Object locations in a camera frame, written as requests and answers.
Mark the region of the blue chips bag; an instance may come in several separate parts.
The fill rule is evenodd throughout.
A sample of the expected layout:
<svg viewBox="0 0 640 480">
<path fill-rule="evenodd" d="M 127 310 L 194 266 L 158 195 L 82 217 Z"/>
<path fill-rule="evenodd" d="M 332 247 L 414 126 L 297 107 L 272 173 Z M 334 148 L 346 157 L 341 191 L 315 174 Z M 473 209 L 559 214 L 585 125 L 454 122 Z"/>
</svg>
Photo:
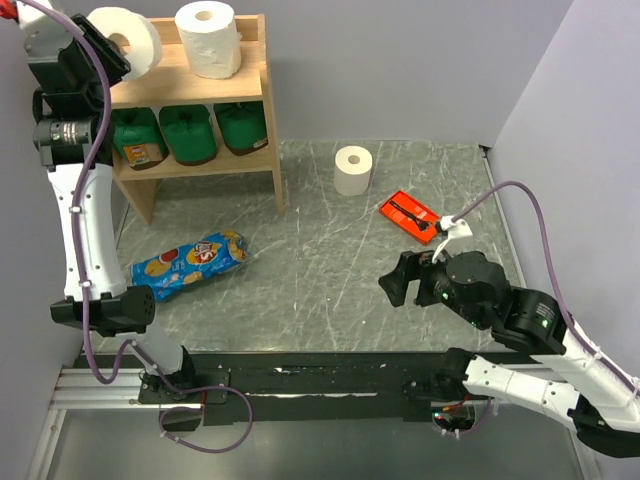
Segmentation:
<svg viewBox="0 0 640 480">
<path fill-rule="evenodd" d="M 238 268 L 249 258 L 245 237 L 234 230 L 213 233 L 130 267 L 133 286 L 149 286 L 156 301 Z"/>
</svg>

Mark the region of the white paper towel roll back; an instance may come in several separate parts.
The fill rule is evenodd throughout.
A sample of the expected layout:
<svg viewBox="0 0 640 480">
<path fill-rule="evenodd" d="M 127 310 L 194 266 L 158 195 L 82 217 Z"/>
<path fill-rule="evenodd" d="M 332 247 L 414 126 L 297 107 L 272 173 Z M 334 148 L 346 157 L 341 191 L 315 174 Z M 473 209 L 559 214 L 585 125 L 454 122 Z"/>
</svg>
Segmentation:
<svg viewBox="0 0 640 480">
<path fill-rule="evenodd" d="M 361 146 L 345 146 L 334 158 L 334 187 L 344 196 L 363 194 L 368 186 L 373 167 L 371 153 Z"/>
</svg>

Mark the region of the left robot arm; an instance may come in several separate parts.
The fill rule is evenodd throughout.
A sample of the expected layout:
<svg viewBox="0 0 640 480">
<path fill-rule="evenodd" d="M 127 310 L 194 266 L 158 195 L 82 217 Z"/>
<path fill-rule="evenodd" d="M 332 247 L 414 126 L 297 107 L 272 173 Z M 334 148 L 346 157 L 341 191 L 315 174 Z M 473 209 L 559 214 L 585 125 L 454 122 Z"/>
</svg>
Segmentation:
<svg viewBox="0 0 640 480">
<path fill-rule="evenodd" d="M 155 300 L 146 285 L 127 284 L 111 225 L 113 180 L 111 86 L 130 71 L 117 47 L 82 15 L 39 7 L 18 22 L 28 66 L 39 83 L 32 100 L 33 140 L 54 190 L 66 256 L 64 297 L 50 307 L 55 323 L 81 330 L 86 359 L 100 372 L 92 333 L 118 337 L 146 370 L 145 383 L 174 401 L 190 400 L 198 377 L 187 350 L 155 325 Z"/>
</svg>

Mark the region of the white paper towel roll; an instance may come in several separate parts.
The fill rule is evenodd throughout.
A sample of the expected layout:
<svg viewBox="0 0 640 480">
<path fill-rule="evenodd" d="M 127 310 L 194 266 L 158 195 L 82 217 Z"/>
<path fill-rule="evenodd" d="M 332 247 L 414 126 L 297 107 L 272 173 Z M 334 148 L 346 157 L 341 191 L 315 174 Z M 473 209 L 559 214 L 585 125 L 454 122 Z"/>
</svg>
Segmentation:
<svg viewBox="0 0 640 480">
<path fill-rule="evenodd" d="M 228 79 L 241 66 L 234 9 L 220 1 L 195 1 L 182 6 L 174 22 L 191 71 L 206 79 Z"/>
<path fill-rule="evenodd" d="M 124 59 L 131 69 L 123 76 L 125 82 L 144 76 L 160 63 L 163 53 L 160 35 L 144 16 L 122 7 L 100 7 L 88 15 L 88 20 L 109 40 L 128 43 Z"/>
<path fill-rule="evenodd" d="M 373 167 L 371 153 L 361 146 L 345 146 L 334 158 L 334 187 L 344 196 L 363 194 L 368 186 Z"/>
</svg>

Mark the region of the wooden shelf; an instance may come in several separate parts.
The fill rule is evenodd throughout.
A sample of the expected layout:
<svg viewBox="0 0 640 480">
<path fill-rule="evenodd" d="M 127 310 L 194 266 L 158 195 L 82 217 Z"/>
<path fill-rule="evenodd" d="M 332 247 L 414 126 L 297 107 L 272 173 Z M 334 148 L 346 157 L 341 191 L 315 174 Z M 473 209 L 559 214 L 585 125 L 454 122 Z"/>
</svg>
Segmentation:
<svg viewBox="0 0 640 480">
<path fill-rule="evenodd" d="M 113 154 L 114 180 L 138 216 L 152 222 L 157 183 L 162 179 L 225 174 L 269 172 L 272 174 L 277 212 L 285 212 L 279 141 L 276 130 L 272 82 L 268 59 L 266 19 L 263 14 L 237 15 L 241 34 L 242 63 L 229 79 L 212 80 L 193 74 L 188 65 L 178 29 L 172 18 L 153 18 L 160 34 L 163 57 L 145 76 L 111 89 L 116 109 L 175 105 L 214 105 L 230 102 L 263 103 L 268 144 L 245 156 L 236 156 L 219 145 L 216 158 L 187 167 L 170 155 L 160 165 L 133 170 L 118 153 Z"/>
</svg>

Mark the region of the white paper towel roll front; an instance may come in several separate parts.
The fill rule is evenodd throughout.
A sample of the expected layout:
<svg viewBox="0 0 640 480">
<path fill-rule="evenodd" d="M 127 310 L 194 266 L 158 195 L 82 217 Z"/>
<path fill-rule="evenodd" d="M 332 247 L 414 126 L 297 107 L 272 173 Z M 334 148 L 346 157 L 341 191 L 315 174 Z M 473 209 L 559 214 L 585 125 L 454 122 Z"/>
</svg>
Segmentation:
<svg viewBox="0 0 640 480">
<path fill-rule="evenodd" d="M 191 71 L 206 79 L 228 79 L 241 66 L 234 9 L 220 1 L 195 1 L 182 6 L 174 22 Z"/>
</svg>

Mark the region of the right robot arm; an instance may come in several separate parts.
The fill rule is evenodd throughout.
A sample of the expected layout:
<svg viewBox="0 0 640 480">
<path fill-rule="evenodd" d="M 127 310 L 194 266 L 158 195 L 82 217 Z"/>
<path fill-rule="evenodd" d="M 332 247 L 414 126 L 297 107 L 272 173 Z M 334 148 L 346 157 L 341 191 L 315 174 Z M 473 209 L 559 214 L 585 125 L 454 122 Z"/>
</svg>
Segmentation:
<svg viewBox="0 0 640 480">
<path fill-rule="evenodd" d="M 511 285 L 502 266 L 479 251 L 442 261 L 434 256 L 432 251 L 404 252 L 395 268 L 379 278 L 392 306 L 405 303 L 408 287 L 416 281 L 415 305 L 444 305 L 562 379 L 530 376 L 451 347 L 441 365 L 417 383 L 418 389 L 434 401 L 465 395 L 505 400 L 555 420 L 603 455 L 638 457 L 638 386 L 627 388 L 607 371 L 608 357 L 591 342 L 579 341 L 580 329 L 566 326 L 553 297 Z"/>
</svg>

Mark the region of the green roll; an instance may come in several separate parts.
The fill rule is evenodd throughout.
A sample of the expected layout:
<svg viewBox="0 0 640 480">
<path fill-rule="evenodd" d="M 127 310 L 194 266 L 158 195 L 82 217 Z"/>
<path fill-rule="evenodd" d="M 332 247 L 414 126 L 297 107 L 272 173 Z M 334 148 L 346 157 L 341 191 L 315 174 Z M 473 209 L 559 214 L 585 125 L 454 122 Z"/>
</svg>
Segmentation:
<svg viewBox="0 0 640 480">
<path fill-rule="evenodd" d="M 149 107 L 117 109 L 112 112 L 114 146 L 132 170 L 146 170 L 169 155 L 160 126 Z"/>
<path fill-rule="evenodd" d="M 261 101 L 219 103 L 213 110 L 223 141 L 234 155 L 248 155 L 268 145 Z"/>
<path fill-rule="evenodd" d="M 196 166 L 213 160 L 218 153 L 209 110 L 202 104 L 165 106 L 159 124 L 175 160 Z"/>
</svg>

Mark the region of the orange razor package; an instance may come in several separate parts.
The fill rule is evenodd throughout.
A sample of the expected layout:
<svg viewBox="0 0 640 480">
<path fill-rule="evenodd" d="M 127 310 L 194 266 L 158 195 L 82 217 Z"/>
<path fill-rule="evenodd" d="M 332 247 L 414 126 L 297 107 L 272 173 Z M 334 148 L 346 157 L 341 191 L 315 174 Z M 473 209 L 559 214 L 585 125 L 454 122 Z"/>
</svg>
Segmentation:
<svg viewBox="0 0 640 480">
<path fill-rule="evenodd" d="M 379 213 L 422 245 L 440 233 L 439 215 L 403 190 L 384 201 Z"/>
</svg>

